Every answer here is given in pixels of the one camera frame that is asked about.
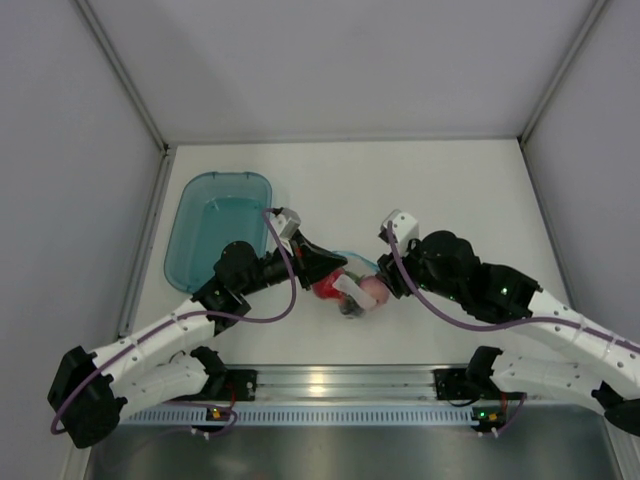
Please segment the fake cherry tomato bunch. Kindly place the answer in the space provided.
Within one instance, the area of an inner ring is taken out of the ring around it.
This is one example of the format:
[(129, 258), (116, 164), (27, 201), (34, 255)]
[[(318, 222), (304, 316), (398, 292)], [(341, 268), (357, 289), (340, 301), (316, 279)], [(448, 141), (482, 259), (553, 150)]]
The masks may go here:
[(355, 293), (360, 291), (360, 282), (361, 277), (356, 275), (353, 272), (345, 270), (339, 276), (340, 287), (339, 290), (343, 292), (345, 295), (353, 296)]

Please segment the clear zip top bag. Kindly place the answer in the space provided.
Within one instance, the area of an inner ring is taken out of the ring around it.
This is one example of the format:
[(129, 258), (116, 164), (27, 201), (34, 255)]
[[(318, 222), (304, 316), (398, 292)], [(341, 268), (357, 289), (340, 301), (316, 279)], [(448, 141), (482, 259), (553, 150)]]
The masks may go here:
[(390, 299), (388, 287), (378, 278), (379, 267), (352, 251), (334, 251), (347, 263), (312, 285), (314, 295), (335, 304), (346, 318), (362, 318), (379, 310)]

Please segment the dark purple fake eggplant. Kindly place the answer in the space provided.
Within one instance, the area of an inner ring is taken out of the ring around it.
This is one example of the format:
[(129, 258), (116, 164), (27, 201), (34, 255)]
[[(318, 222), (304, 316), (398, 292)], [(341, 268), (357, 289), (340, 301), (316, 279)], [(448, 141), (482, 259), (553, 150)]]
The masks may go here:
[(341, 299), (339, 311), (346, 318), (360, 318), (366, 314), (366, 311), (351, 296)]

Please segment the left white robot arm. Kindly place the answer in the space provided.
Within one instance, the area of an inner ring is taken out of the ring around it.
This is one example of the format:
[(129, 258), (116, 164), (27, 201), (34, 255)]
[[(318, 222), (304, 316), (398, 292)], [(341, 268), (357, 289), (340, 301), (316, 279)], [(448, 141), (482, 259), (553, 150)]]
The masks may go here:
[(50, 431), (66, 434), (78, 449), (108, 437), (119, 423), (175, 398), (219, 397), (227, 368), (206, 342), (239, 322), (250, 322), (247, 296), (286, 282), (291, 300), (344, 267), (330, 252), (295, 231), (258, 256), (247, 242), (228, 244), (214, 274), (199, 290), (150, 326), (87, 351), (76, 346), (61, 358), (47, 401)]

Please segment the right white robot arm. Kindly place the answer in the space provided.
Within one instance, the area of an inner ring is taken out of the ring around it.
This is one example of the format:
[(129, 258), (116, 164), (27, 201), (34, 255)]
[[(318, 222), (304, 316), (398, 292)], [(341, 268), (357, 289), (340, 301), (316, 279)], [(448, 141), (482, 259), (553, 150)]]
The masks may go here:
[(414, 297), (466, 331), (513, 330), (567, 360), (527, 360), (480, 347), (467, 365), (471, 392), (547, 396), (581, 405), (638, 435), (638, 344), (571, 309), (522, 272), (481, 261), (468, 241), (450, 231), (418, 238), (415, 227), (389, 220), (379, 236), (391, 249), (379, 258), (379, 273), (394, 297)]

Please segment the pink fake peach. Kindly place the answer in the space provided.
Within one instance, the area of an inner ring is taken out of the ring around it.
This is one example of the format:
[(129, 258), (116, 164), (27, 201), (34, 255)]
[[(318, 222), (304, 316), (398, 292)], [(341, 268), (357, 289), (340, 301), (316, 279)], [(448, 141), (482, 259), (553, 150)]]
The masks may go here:
[(381, 307), (389, 300), (390, 292), (388, 288), (376, 276), (363, 277), (359, 286), (376, 301), (376, 307)]

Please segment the red fake apple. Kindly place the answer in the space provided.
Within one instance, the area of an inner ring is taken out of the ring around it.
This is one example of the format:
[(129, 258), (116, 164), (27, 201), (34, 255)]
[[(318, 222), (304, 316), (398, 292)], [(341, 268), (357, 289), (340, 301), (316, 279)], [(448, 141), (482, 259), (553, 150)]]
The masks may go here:
[(344, 293), (338, 290), (334, 283), (344, 273), (343, 268), (336, 269), (321, 281), (313, 284), (314, 295), (322, 300), (341, 301), (344, 298)]

